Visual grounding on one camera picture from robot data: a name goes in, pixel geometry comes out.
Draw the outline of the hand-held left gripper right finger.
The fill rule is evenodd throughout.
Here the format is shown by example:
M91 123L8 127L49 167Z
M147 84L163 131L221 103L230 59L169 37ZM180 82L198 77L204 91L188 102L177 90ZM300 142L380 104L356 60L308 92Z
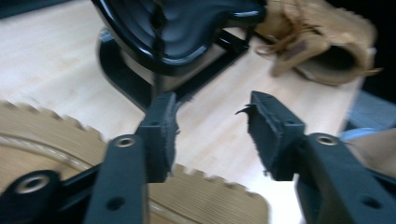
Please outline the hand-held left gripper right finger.
M253 91L243 111L264 171L275 181L298 177L306 224L396 224L396 179L364 167L335 136L306 135L270 94Z

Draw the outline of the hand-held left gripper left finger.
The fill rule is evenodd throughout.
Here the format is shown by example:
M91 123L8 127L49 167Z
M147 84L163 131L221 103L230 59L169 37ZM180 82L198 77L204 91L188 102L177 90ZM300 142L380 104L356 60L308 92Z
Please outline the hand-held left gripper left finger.
M177 99L165 93L133 134L108 143L83 224L149 224L148 184L171 173L177 132Z

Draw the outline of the red and black shoe rack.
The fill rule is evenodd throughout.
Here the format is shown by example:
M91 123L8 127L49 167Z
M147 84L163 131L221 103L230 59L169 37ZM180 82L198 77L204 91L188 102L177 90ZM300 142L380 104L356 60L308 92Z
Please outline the red and black shoe rack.
M145 110L173 92L186 102L248 51L265 0L91 0L106 25L105 77Z

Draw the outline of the tan leather boot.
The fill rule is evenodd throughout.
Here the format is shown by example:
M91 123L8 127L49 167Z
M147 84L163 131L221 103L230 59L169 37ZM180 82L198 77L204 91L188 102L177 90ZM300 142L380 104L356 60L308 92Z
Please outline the tan leather boot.
M256 48L275 54L271 74L296 70L324 85L338 86L380 72L375 67L375 26L325 0L268 0L255 33L268 41Z
M54 169L67 178L102 161L106 141L95 129L47 109L0 102L0 192L20 175ZM242 185L227 183L175 165L164 183L148 186L152 224L267 224L264 198Z

